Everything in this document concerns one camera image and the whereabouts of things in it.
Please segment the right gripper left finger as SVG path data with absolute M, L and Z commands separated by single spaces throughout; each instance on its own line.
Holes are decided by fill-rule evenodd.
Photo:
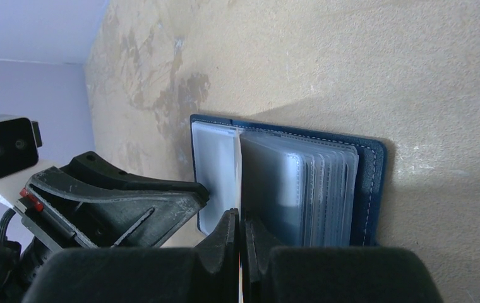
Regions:
M 195 247 L 67 249 L 23 302 L 238 302 L 239 214 L 225 211 Z

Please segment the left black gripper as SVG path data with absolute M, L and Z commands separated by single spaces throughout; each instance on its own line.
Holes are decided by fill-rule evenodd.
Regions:
M 26 249 L 7 237 L 9 223 L 16 215 L 6 210 L 0 219 L 0 302 L 19 302 L 37 278 L 39 271 L 51 259 L 53 252 L 34 237 Z

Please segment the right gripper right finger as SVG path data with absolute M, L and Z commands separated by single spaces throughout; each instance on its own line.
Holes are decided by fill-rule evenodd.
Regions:
M 243 222 L 245 302 L 442 302 L 428 269 L 397 247 L 284 246 Z

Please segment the blue leather card holder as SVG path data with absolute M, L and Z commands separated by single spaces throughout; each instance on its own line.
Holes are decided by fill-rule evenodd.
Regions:
M 387 148 L 371 138 L 193 114 L 195 180 L 210 193 L 198 230 L 226 210 L 289 246 L 375 246 Z

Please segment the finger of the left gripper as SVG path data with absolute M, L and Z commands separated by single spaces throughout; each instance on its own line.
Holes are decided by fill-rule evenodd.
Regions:
M 197 182 L 127 173 L 95 152 L 27 182 L 27 228 L 50 249 L 159 247 L 209 200 Z

